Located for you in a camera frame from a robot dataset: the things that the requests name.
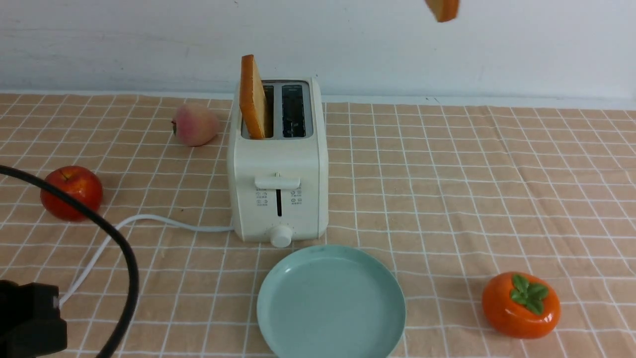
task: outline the light blue plate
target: light blue plate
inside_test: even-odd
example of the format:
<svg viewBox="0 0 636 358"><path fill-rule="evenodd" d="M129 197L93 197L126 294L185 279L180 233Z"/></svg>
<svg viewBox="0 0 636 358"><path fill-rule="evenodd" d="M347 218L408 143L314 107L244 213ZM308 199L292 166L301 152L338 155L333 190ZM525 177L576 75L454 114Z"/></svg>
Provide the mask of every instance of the light blue plate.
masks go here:
<svg viewBox="0 0 636 358"><path fill-rule="evenodd" d="M406 325L398 281L356 248L308 247L285 257L258 294L258 325L278 358L386 358Z"/></svg>

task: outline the black plug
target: black plug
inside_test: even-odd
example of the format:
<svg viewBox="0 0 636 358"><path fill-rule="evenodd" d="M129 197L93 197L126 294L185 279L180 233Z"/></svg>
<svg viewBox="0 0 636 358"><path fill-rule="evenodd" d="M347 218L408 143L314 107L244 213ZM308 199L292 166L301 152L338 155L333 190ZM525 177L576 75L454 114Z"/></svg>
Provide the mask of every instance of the black plug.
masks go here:
<svg viewBox="0 0 636 358"><path fill-rule="evenodd" d="M0 280L0 358L34 358L67 348L59 288Z"/></svg>

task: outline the peach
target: peach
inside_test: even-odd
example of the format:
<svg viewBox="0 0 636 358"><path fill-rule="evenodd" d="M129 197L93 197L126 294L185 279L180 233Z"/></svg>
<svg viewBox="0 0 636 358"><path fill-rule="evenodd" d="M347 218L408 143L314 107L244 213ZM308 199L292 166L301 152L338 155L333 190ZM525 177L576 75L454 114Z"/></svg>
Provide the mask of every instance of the peach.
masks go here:
<svg viewBox="0 0 636 358"><path fill-rule="evenodd" d="M219 119L208 107L186 103L172 117L172 132L189 147L204 145L219 134Z"/></svg>

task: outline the toast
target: toast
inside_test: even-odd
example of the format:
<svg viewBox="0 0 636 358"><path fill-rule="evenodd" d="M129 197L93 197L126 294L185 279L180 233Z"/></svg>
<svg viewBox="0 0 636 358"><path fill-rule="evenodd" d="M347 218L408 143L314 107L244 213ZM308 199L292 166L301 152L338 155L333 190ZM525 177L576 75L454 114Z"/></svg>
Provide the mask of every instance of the toast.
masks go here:
<svg viewBox="0 0 636 358"><path fill-rule="evenodd" d="M239 91L238 104L249 136L252 139L271 138L272 118L267 110L263 81L254 55L245 55L241 58Z"/></svg>
<svg viewBox="0 0 636 358"><path fill-rule="evenodd" d="M425 0L438 22L451 21L457 17L459 0Z"/></svg>

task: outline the toaster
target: toaster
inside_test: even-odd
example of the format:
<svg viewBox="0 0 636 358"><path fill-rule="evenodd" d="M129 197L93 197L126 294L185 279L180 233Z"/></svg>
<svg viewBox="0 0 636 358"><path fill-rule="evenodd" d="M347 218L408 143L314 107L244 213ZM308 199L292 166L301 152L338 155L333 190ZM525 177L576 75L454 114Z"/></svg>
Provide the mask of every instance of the toaster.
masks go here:
<svg viewBox="0 0 636 358"><path fill-rule="evenodd" d="M314 78L263 79L271 138L252 139L239 105L230 110L228 186L242 241L287 247L322 236L329 222L329 157L322 98Z"/></svg>

